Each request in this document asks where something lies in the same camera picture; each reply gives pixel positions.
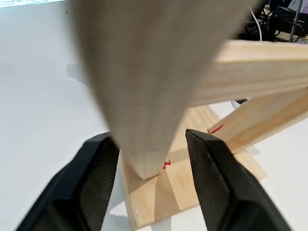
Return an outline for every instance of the wooden stick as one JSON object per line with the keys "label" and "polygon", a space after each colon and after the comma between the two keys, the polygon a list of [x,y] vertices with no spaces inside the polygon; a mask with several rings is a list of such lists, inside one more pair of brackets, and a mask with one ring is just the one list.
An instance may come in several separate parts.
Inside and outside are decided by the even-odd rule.
{"label": "wooden stick", "polygon": [[159,173],[194,89],[254,0],[75,0],[90,84],[136,173]]}
{"label": "wooden stick", "polygon": [[238,153],[308,116],[308,89],[254,98],[216,123],[209,132]]}
{"label": "wooden stick", "polygon": [[190,106],[259,97],[308,87],[308,46],[229,41]]}

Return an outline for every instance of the white surface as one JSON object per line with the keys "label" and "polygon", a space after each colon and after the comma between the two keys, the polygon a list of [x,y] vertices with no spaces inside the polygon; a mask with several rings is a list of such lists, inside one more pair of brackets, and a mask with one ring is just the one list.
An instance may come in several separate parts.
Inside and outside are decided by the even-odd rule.
{"label": "white surface", "polygon": [[[84,140],[107,131],[80,81],[65,3],[0,9],[0,231],[12,231]],[[220,116],[231,103],[213,105]],[[296,231],[307,230],[308,121],[251,148],[262,185]],[[118,175],[104,231],[129,231]],[[144,231],[205,230],[199,207]]]}

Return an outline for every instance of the wooden board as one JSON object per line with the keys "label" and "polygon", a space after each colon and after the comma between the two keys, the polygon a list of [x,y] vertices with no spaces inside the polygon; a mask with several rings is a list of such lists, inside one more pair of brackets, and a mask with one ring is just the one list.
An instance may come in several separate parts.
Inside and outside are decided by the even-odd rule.
{"label": "wooden board", "polygon": [[303,89],[307,73],[306,44],[229,41],[204,74],[190,106]]}
{"label": "wooden board", "polygon": [[266,139],[308,116],[308,89],[251,100],[216,123],[209,132],[225,141],[233,153]]}
{"label": "wooden board", "polygon": [[[133,230],[199,205],[193,184],[185,130],[193,128],[207,132],[217,121],[219,117],[208,105],[187,109],[165,159],[171,164],[166,165],[166,169],[163,169],[162,164],[160,174],[150,179],[141,180],[125,162],[123,155],[120,155],[119,169],[125,204]],[[266,176],[249,153],[242,152],[235,155],[235,158],[257,179]]]}
{"label": "wooden board", "polygon": [[252,2],[71,1],[95,98],[142,179],[160,172],[194,90]]}

